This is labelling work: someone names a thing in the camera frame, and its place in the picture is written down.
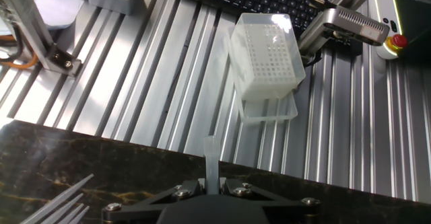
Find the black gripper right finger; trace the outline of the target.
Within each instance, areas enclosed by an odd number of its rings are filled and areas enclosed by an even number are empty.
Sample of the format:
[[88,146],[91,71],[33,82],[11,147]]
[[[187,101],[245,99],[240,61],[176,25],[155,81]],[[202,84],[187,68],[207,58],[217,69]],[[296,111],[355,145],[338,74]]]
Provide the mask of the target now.
[[268,223],[320,223],[321,201],[313,197],[291,200],[237,179],[222,178],[220,186],[221,194],[244,200],[239,207],[251,215],[261,211]]

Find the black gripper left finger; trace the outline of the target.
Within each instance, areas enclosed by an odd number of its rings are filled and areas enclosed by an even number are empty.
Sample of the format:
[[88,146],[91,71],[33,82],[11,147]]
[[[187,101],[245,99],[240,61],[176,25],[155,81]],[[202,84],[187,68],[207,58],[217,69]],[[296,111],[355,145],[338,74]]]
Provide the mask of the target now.
[[182,184],[132,205],[117,202],[106,205],[102,209],[102,223],[156,223],[166,207],[204,194],[204,178],[186,180]]

